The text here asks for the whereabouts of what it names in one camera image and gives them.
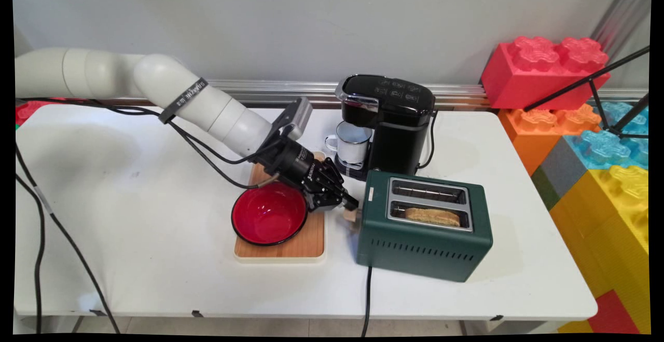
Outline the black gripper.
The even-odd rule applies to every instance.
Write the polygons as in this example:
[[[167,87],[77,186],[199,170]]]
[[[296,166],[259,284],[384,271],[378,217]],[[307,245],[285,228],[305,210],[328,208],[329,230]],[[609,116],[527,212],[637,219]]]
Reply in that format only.
[[[343,207],[355,211],[359,202],[342,185],[343,179],[335,163],[318,161],[311,151],[286,136],[271,136],[254,155],[269,175],[259,187],[280,181],[308,193],[308,211],[327,211]]]

